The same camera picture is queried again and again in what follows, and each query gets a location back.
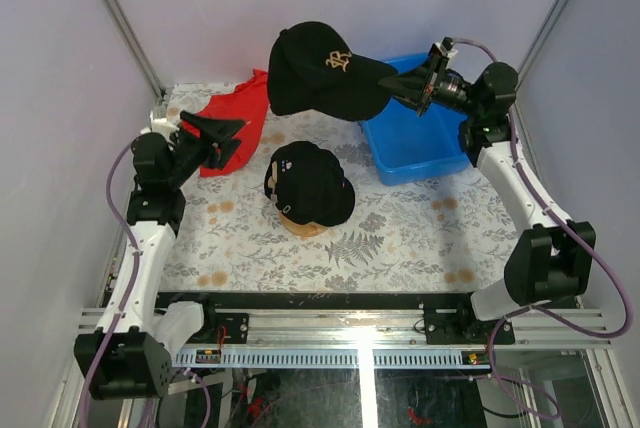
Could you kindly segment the wooden hat stand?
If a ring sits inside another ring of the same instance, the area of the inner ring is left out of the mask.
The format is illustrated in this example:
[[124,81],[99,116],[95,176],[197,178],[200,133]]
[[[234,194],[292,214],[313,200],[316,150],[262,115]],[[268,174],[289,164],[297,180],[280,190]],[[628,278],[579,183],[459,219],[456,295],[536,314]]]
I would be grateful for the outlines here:
[[320,225],[316,222],[309,222],[306,224],[299,224],[291,221],[282,213],[279,214],[280,220],[284,228],[292,235],[301,238],[311,238],[324,233],[327,230],[326,226]]

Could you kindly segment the aluminium frame post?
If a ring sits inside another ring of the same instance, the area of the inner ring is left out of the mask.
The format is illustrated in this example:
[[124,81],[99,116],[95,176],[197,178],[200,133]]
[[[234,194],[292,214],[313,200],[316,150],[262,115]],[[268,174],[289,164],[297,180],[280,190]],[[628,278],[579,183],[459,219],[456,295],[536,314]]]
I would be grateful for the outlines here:
[[570,2],[571,0],[553,1],[518,68],[519,84],[522,84],[526,79]]
[[163,100],[166,88],[149,61],[121,3],[119,0],[102,0],[102,3],[155,98]]

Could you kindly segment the floral table mat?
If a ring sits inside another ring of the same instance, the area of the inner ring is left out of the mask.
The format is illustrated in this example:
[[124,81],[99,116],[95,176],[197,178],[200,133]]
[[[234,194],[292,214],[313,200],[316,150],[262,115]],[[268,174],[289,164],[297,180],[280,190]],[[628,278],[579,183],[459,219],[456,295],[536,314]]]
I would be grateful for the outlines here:
[[[330,150],[356,192],[351,218],[313,237],[287,231],[263,193],[272,153],[299,140]],[[183,191],[165,291],[472,291],[501,277],[518,239],[476,169],[386,186],[360,126],[315,112],[268,116],[244,168]]]

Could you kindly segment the red cloth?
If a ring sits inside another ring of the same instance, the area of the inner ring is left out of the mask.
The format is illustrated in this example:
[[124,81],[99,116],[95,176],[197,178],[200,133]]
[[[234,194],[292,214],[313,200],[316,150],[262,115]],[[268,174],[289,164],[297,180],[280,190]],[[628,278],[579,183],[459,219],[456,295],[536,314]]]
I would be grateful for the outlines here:
[[223,169],[200,168],[200,176],[229,175],[244,168],[256,152],[269,108],[266,71],[254,69],[253,76],[237,85],[231,93],[213,95],[197,116],[209,119],[243,120],[245,125],[236,137],[240,146]]

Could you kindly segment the black cap pink logo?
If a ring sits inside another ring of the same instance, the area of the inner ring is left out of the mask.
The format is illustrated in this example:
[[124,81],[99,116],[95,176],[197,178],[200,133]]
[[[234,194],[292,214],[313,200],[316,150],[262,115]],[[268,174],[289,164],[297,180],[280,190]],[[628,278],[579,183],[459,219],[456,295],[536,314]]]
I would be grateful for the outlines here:
[[331,151],[295,141],[278,148],[268,167],[272,160],[278,162],[277,185],[274,195],[265,196],[288,219],[333,227],[351,217],[355,190]]

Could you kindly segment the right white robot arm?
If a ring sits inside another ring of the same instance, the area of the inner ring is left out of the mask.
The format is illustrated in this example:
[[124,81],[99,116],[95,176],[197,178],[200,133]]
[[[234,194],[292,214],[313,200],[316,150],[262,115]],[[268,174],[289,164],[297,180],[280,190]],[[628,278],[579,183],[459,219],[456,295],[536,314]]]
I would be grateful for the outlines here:
[[509,114],[517,71],[492,61],[469,82],[449,67],[456,43],[446,38],[433,44],[421,65],[379,85],[419,116],[432,105],[464,115],[458,129],[461,150],[495,189],[518,233],[502,279],[474,292],[472,308],[456,317],[458,335],[474,343],[490,333],[492,320],[583,294],[596,234],[590,223],[573,221],[556,205],[522,153]]

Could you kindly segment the blue plastic bin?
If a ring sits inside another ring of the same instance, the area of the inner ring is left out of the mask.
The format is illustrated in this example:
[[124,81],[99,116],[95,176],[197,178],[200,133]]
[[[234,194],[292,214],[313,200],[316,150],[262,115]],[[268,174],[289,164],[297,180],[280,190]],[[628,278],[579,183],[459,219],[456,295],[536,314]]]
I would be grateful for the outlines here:
[[392,99],[360,124],[379,180],[387,186],[460,173],[469,166],[458,140],[466,118],[440,105],[419,116]]

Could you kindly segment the left aluminium frame post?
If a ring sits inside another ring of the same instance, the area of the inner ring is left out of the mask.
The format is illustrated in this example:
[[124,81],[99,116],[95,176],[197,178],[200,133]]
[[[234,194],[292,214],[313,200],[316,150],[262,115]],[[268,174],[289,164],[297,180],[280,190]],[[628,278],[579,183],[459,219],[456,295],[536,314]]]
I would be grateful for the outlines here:
[[121,3],[119,0],[102,0],[102,3],[155,98],[163,100],[166,88],[149,61]]

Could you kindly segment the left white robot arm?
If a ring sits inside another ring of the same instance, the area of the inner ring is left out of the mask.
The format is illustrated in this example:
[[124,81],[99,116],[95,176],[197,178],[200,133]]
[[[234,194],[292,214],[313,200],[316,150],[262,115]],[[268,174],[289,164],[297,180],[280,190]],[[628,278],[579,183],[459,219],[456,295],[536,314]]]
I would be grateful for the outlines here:
[[180,120],[153,124],[124,150],[135,176],[126,211],[113,212],[127,239],[123,260],[96,327],[74,344],[83,393],[95,400],[165,395],[171,362],[187,341],[218,333],[218,317],[197,302],[174,302],[162,315],[155,305],[186,208],[182,187],[202,166],[225,167],[246,123],[188,112]]

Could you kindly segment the right aluminium frame post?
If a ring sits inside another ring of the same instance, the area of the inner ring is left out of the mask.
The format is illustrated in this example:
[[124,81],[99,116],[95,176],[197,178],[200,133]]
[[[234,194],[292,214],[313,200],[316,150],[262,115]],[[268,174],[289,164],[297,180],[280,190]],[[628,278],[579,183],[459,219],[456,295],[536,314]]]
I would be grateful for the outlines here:
[[571,0],[553,1],[518,68],[519,84],[522,84],[526,79],[570,2]]

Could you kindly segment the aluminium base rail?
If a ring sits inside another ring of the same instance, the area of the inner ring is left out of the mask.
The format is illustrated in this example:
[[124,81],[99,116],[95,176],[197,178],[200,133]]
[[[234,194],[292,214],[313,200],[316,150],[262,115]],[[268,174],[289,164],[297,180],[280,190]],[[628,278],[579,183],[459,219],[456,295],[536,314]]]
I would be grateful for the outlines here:
[[[606,331],[593,309],[558,309],[555,317],[538,310],[504,321],[495,336],[503,349],[579,350],[608,346],[594,333]],[[227,334],[224,347],[347,348],[359,342],[381,348],[484,346],[495,322],[456,328],[453,310],[221,310],[216,320]]]

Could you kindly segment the beige baseball cap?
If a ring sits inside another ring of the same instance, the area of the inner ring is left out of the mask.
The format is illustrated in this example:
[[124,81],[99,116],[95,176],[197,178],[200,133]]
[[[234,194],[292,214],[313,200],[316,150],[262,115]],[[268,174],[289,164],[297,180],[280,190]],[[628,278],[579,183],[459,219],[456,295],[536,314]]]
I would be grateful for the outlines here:
[[271,197],[275,194],[275,189],[277,185],[278,179],[278,162],[276,160],[272,160],[267,169],[264,181],[264,190],[265,195],[267,197]]

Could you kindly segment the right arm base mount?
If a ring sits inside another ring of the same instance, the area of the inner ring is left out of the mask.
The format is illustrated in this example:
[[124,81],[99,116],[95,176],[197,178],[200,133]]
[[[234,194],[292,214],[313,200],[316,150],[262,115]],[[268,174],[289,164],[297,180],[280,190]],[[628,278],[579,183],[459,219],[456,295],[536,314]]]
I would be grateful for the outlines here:
[[484,345],[497,319],[482,321],[474,313],[470,293],[425,295],[419,302],[429,345]]

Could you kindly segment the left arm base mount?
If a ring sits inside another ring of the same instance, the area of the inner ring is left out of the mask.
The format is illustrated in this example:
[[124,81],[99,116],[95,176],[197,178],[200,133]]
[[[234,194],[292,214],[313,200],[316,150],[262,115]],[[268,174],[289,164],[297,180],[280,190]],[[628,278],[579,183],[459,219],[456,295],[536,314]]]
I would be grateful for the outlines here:
[[213,301],[201,301],[204,322],[202,328],[192,335],[189,343],[217,345],[245,344],[249,333],[250,315],[245,312],[224,311]]

